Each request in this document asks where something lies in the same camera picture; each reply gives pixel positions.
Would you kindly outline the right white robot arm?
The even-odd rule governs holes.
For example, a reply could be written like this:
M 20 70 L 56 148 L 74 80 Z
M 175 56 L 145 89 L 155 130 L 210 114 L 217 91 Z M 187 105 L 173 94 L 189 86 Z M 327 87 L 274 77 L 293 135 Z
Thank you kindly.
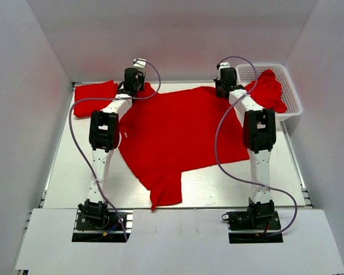
M 237 72 L 228 62 L 217 65 L 214 79 L 218 97 L 227 98 L 243 119 L 243 144 L 251 165 L 251 194 L 247 212 L 234 214 L 232 222 L 250 224 L 254 229 L 267 226 L 274 215 L 274 203 L 269 190 L 269 160 L 276 142 L 275 112 L 257 103 L 237 82 Z

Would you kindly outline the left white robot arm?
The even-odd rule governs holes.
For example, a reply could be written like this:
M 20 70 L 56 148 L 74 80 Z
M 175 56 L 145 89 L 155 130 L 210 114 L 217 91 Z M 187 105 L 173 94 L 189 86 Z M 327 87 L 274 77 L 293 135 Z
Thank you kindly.
M 79 209 L 98 229 L 105 228 L 110 221 L 107 202 L 101 193 L 114 149 L 119 145 L 119 121 L 132 107 L 132 98 L 138 91 L 144 90 L 144 79 L 144 69 L 125 69 L 124 81 L 118 88 L 115 99 L 91 114 L 89 143 L 92 148 L 92 182 L 88 198 Z

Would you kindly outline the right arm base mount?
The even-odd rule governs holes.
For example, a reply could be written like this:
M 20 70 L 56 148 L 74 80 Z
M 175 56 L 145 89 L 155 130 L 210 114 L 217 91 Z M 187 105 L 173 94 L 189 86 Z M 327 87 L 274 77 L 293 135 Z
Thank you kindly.
M 228 224 L 230 244 L 282 243 L 281 224 L 274 202 L 253 203 L 245 211 L 230 211 L 222 215 Z

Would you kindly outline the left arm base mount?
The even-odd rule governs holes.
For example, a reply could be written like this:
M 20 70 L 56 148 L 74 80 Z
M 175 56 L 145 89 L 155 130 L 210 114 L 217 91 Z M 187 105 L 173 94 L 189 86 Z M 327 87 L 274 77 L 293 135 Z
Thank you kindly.
M 133 212 L 115 212 L 106 202 L 88 199 L 78 205 L 72 242 L 125 243 L 131 234 Z

